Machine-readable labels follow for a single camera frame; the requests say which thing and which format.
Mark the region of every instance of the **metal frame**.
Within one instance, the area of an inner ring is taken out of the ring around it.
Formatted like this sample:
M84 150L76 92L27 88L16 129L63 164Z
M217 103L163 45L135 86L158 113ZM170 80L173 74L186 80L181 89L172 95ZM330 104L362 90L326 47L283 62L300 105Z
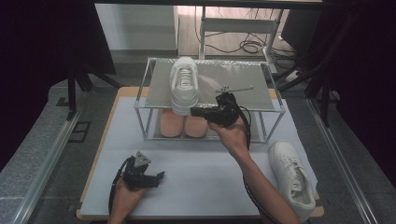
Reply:
M378 223L371 205L367 201L366 196L364 195L363 190L355 179L355 176L352 174L352 171L349 169L347 161L344 158L340 147L337 145L337 142L332 136L330 128L328 128L324 121L321 119L316 100L313 98L308 98L307 103L309 108L311 109L315 121L318 124L318 127L320 128L326 144L329 147L330 152L332 153L335 164L340 170L341 176L344 178L346 187L348 188L348 191L351 194L353 201L355 202L359 212L361 213L361 217L364 223Z
M261 7L285 9L322 9L323 7L341 7L344 2L323 2L322 0L94 0L94 3L130 4L154 6L206 6L206 7Z
M30 215L32 215L35 209L35 205L40 199L41 193L50 179L53 169L55 168L64 151L64 146L67 143L67 139L69 139L71 132L73 132L73 129L76 126L78 118L81 115L81 110L83 109L87 100L87 94L88 93L82 94L80 100L78 101L76 112L73 113L73 116L70 119L67 119L64 122L64 126L60 130L58 136L52 144L52 147L49 149L46 159L44 159L40 169L35 175L35 179L23 197L23 200L18 207L14 218L12 218L11 223L28 222Z
M249 19L223 19L207 18L206 7L202 8L201 16L201 42L199 46L198 58L205 59L205 32L228 32L228 33L254 33L268 34L269 40L267 46L263 48L262 53L265 61L268 62L271 73L277 74L274 61L271 57L271 48L276 38L276 32L279 28L280 20L283 15L283 9L280 9L278 16L274 21L271 20L249 20Z
M164 107L164 106L158 106L158 107L155 107L155 108L151 108L151 107L145 107L144 105L140 104L140 100L141 100L141 97L142 97L143 84L145 82L145 79L146 79L148 73L150 72L152 74L153 67L155 66L156 60L157 60L156 58L148 58L148 64L146 66L145 75L143 75L142 81L140 83L139 92L137 93L136 101L134 102L134 110L136 112L137 119L139 121L139 126L140 126L140 129L142 131L143 138L145 140L171 140L171 141L179 141L179 140L188 140L188 141L190 141L190 140L197 141L198 140L199 141L199 140L203 140L203 139L208 140L208 141L219 140L219 138L217 136L207 136L205 138L200 138L200 139L188 138L188 137L184 137L184 136L180 136L179 138L166 138L166 137L155 137L155 136L151 137L151 136L149 136L149 128L151 127L151 120L152 120L152 116L153 116L153 113L154 113L154 109L158 109L159 110L159 109L164 109L164 108L171 108L171 107ZM262 71L263 71L263 74L267 74L271 78L271 81L273 83L275 83L273 75L271 73L271 69L268 66L268 63L262 63ZM286 113L286 109L285 109L285 106L283 105L282 98L280 97L280 93L277 90L276 85L274 85L274 86L275 86L276 98L278 100L279 107L280 107L279 109L275 108L275 109L251 109L251 110L249 110L252 113L252 116L254 116L255 113L258 114L258 117L259 117L260 121L257 122L257 125L258 125L258 127L261 126L261 128L262 128L262 136L259 136L259 137L262 137L262 140L261 139L257 139L257 140L256 139L252 139L251 142L253 142L253 143L268 143L268 141L270 140L272 134L274 133L274 131L276 129L277 124L280 122L280 120L282 119L283 115ZM147 121L146 124L142 120L142 116L141 116L141 113L140 113L141 109L146 109L146 110L149 109L148 121ZM276 119L276 122L275 122L274 126L269 130L268 134L267 134L267 130L265 130L264 120L262 118L262 114L263 113L278 113L279 114L279 116Z

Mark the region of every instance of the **hand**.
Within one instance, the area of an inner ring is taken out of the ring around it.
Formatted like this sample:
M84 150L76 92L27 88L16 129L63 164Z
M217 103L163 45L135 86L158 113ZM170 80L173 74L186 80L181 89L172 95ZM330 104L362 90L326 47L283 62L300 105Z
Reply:
M136 208L146 191L147 189L132 191L125 181L120 178L117 182L116 193L113 199L113 211L107 223L123 223L125 218Z
M207 124L211 130L219 135L221 143L237 161L249 155L246 127L241 118L238 118L236 122L229 127L223 127L211 121L208 121Z

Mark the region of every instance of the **human arm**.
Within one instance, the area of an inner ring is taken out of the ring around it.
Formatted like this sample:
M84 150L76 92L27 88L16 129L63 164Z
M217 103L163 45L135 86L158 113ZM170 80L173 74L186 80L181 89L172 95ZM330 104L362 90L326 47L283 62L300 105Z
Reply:
M210 129L218 133L221 143L239 164L244 178L259 205L280 223L300 223L294 210L250 157L244 122L238 119L230 127L222 127L213 122L208 122L208 125Z
M147 189L130 190L125 181L120 178L117 182L113 209L107 224L123 224L146 191Z

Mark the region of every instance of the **metal stand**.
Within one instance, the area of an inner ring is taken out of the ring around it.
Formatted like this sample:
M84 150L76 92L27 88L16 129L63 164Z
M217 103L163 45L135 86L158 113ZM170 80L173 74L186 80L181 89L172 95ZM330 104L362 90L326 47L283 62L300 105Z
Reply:
M92 73L96 77L101 78L103 81L107 82L116 89L123 87L119 82L101 73ZM82 91L91 91L93 84L88 72L82 69L71 68L69 74L67 75L67 89L69 97L69 115L67 120L70 120L76 113L76 82Z
M249 20L249 19L223 19L207 18L206 8L202 8L201 17L201 43L199 48L199 60L205 59L205 32L227 32L227 33L253 33L268 34L269 40L263 49L265 61L268 62L273 75L277 74L276 67L271 57L271 48L274 44L277 28L282 18L283 9L280 9L279 15L274 21L270 20Z

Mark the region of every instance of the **white sneaker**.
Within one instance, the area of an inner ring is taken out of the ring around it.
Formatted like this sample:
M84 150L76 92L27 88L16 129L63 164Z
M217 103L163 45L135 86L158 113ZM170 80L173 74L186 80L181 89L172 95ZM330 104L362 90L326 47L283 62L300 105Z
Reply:
M187 116L190 107L198 104L197 76L197 65L190 57L181 57L172 66L169 79L172 109L176 114Z
M278 141L270 149L270 163L279 185L279 193L294 209L301 222L315 209L316 202L309 176L300 156L286 141Z

